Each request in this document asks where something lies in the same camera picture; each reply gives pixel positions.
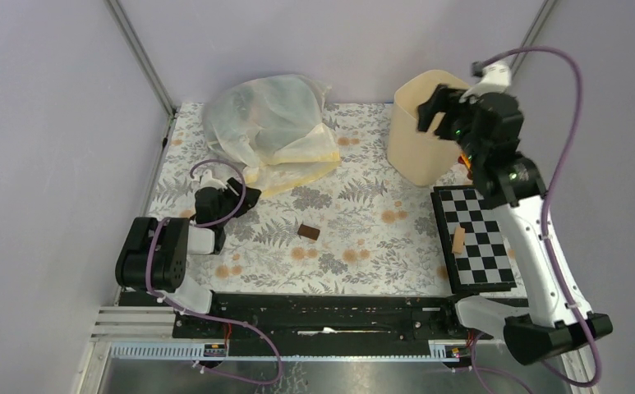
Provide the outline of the translucent white plastic bag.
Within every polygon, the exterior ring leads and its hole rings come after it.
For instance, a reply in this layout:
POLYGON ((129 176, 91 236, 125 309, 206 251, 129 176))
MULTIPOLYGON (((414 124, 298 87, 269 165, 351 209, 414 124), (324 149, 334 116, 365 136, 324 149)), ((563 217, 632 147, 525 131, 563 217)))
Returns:
POLYGON ((323 121, 330 90, 298 74, 236 85, 204 105, 206 144, 239 164, 264 197, 317 181, 341 163, 337 137, 323 121))

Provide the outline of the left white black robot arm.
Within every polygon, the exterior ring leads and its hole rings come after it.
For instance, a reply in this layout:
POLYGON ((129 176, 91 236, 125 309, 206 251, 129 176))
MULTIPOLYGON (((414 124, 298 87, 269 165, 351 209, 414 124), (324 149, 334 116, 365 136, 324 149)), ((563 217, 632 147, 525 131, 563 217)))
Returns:
POLYGON ((211 307, 212 291, 186 275, 186 261, 192 254, 219 254, 226 224, 254 208, 260 196, 260 190, 244 188, 232 178, 222 189, 206 186, 195 192, 191 218, 135 218, 117 260, 118 285, 193 312, 192 327, 203 337, 216 336, 224 317, 211 307))

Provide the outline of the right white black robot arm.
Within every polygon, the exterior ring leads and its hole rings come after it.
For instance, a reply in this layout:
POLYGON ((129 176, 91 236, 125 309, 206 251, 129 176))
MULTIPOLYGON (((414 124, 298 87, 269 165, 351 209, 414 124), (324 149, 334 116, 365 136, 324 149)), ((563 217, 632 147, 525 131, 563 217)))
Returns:
POLYGON ((550 222, 549 194, 536 164, 518 151, 523 114, 506 93, 464 98, 464 89, 437 85, 417 108, 417 129, 434 130, 467 157, 473 185, 514 249, 527 293, 525 309, 480 295, 460 298, 439 317, 448 337, 471 328, 505 342, 513 358, 529 365, 594 343, 613 332, 607 314, 597 313, 568 268, 550 222))

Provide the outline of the beige plastic trash bin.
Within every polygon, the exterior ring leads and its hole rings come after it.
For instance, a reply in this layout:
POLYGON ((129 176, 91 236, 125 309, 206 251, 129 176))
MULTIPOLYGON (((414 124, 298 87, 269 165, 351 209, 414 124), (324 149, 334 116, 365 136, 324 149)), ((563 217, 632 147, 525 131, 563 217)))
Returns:
POLYGON ((387 159, 403 177, 417 186, 435 184, 458 162, 460 154, 453 141, 440 140, 433 134, 442 118, 440 115, 426 132, 417 130, 417 107, 430 98, 439 84, 468 88, 466 82, 447 71, 430 70, 409 80, 393 97, 387 159))

